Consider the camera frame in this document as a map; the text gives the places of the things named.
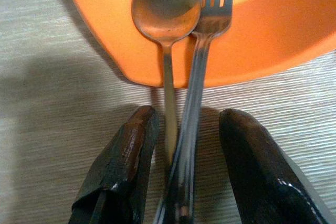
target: spoon handle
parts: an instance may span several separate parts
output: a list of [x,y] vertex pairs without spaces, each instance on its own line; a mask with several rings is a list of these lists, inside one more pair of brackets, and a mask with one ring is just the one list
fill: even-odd
[[155,224],[193,223],[196,140],[211,40],[204,35],[197,38],[179,142]]
[[165,107],[165,162],[170,167],[177,140],[177,118],[172,68],[172,46],[162,45],[163,49],[163,88]]

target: fork handle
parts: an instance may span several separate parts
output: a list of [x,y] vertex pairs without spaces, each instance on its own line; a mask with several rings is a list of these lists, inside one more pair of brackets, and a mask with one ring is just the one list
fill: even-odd
[[197,35],[179,141],[155,224],[193,223],[196,140],[211,40],[210,36]]

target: spoon bowl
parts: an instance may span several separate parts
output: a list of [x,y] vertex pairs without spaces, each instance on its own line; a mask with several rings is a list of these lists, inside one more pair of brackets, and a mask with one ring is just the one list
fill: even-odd
[[200,9],[200,0],[133,0],[132,17],[143,35],[172,45],[194,29]]

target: beige tablecloth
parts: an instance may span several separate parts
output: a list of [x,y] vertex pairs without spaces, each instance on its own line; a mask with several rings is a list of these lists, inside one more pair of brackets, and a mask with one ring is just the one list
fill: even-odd
[[[67,223],[95,157],[139,105],[161,115],[145,223],[163,188],[163,91],[127,81],[72,0],[0,0],[0,222]],[[186,91],[177,91],[179,119]],[[336,216],[336,53],[204,91],[196,222],[240,223],[218,141],[218,111],[251,113]]]

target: stainless steel fork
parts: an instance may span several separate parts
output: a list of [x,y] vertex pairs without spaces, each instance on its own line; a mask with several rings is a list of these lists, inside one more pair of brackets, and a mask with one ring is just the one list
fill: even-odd
[[211,41],[231,24],[233,0],[205,0],[201,17],[192,32],[196,48],[184,106],[179,141],[164,197],[156,212],[155,224],[193,223],[194,171],[199,113],[207,55]]

